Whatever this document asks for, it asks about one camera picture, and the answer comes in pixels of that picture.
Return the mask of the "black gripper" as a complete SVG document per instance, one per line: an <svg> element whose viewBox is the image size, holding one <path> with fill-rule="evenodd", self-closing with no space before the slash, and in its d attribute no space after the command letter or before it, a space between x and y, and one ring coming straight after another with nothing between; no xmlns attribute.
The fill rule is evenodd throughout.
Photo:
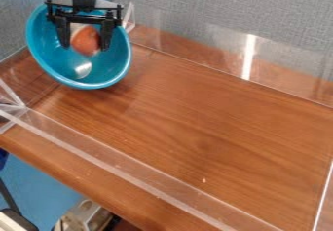
<svg viewBox="0 0 333 231"><path fill-rule="evenodd" d="M102 24L102 51L111 46L115 25L122 25L124 6L107 0L46 0L47 20L56 25L62 46L71 47L71 24Z"/></svg>

